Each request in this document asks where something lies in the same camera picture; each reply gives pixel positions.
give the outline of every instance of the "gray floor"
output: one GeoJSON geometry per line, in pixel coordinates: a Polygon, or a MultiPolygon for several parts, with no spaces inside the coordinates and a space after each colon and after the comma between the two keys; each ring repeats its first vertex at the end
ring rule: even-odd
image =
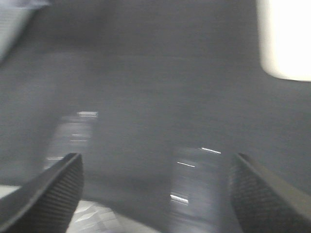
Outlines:
{"type": "Polygon", "coordinates": [[[0,78],[1,183],[41,171],[60,117],[97,111],[85,198],[160,230],[180,146],[247,153],[311,193],[311,83],[260,68],[255,1],[56,1],[0,78]]]}
{"type": "MultiPolygon", "coordinates": [[[[17,190],[19,186],[0,185],[0,199],[17,190]]],[[[67,233],[158,233],[154,229],[133,221],[110,208],[91,201],[81,200],[72,217],[67,233]]]]}

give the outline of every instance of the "textured black rubber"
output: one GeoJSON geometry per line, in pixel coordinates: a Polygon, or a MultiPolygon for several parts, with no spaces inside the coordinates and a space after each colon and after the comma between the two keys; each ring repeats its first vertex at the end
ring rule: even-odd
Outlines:
{"type": "Polygon", "coordinates": [[[64,233],[81,198],[83,165],[71,153],[0,199],[0,233],[64,233]]]}
{"type": "Polygon", "coordinates": [[[245,233],[311,232],[311,197],[249,156],[236,156],[229,188],[245,233]]]}

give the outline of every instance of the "bright light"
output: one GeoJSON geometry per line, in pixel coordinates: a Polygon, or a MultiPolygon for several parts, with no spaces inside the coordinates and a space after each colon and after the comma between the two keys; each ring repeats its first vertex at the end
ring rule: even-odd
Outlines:
{"type": "Polygon", "coordinates": [[[193,165],[190,165],[190,164],[185,164],[185,163],[181,163],[181,162],[177,162],[178,164],[182,164],[182,165],[186,165],[186,166],[190,166],[190,167],[195,167],[193,165]]]}
{"type": "Polygon", "coordinates": [[[185,204],[185,205],[189,204],[188,200],[185,199],[185,198],[181,198],[179,196],[175,196],[175,195],[172,195],[172,194],[170,196],[171,196],[171,199],[173,201],[177,201],[177,202],[180,202],[180,203],[185,204]]]}
{"type": "Polygon", "coordinates": [[[93,117],[97,118],[98,112],[77,112],[80,117],[93,117]]]}
{"type": "Polygon", "coordinates": [[[257,0],[262,68],[269,74],[311,81],[311,1],[257,0]]]}
{"type": "Polygon", "coordinates": [[[53,158],[47,158],[47,160],[61,160],[63,157],[53,157],[53,158]]]}
{"type": "Polygon", "coordinates": [[[213,153],[216,153],[216,154],[221,154],[221,152],[219,152],[219,151],[215,151],[215,150],[207,149],[207,148],[204,148],[204,147],[202,147],[201,149],[203,149],[203,150],[207,150],[207,151],[210,151],[210,152],[213,152],[213,153]]]}

